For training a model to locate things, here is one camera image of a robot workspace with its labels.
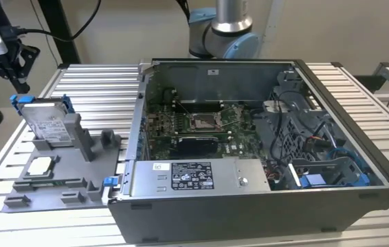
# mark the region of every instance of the sticker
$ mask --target sticker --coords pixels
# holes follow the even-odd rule
[[[62,120],[39,121],[38,129],[47,142],[70,142],[70,134],[66,130]]]
[[[220,74],[220,70],[218,69],[209,69],[208,74],[210,76],[217,76]]]
[[[170,163],[154,163],[154,170],[156,171],[169,171],[170,170]]]
[[[173,163],[173,189],[214,189],[212,163]]]

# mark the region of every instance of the small circuit board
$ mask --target small circuit board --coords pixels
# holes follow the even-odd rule
[[[222,104],[217,112],[202,112],[198,106],[194,113],[190,105],[181,107],[184,111],[176,105],[157,104],[149,108],[149,148],[154,160],[228,156],[266,159],[250,110],[244,105]]]

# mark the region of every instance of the blue tab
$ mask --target blue tab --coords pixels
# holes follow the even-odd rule
[[[360,186],[369,186],[369,185],[371,185],[371,179],[369,179],[368,175],[361,173],[361,176],[360,176],[359,180],[353,183],[353,186],[360,187]]]
[[[21,113],[21,110],[18,108],[18,96],[14,94],[11,97],[10,97],[10,101],[11,101],[11,105],[14,106],[19,116],[22,116],[22,113]]]
[[[114,187],[118,185],[118,177],[108,177],[104,180],[105,187]]]
[[[64,101],[64,103],[66,105],[66,108],[69,110],[69,113],[76,113],[72,99],[70,99],[70,97],[66,94],[62,96],[62,101]]]
[[[35,96],[26,95],[19,98],[18,103],[33,103],[35,99],[37,99]]]

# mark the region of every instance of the slotted aluminum surface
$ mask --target slotted aluminum surface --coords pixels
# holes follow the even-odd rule
[[[331,63],[309,64],[329,91],[389,158],[389,110],[353,79]],[[138,86],[137,65],[73,65],[57,72],[45,95],[72,96],[84,116],[84,127],[98,133],[113,128],[129,135]],[[0,209],[34,149],[34,137],[22,123],[0,152]],[[124,150],[118,172],[124,171]],[[0,246],[105,246],[125,245],[109,209],[0,213]],[[343,233],[283,236],[261,239],[185,243],[172,246],[389,246],[389,210],[371,212]]]

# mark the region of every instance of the beige wall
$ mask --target beige wall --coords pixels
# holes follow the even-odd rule
[[[389,0],[285,0],[275,43],[264,56],[341,62],[371,74],[389,61]]]

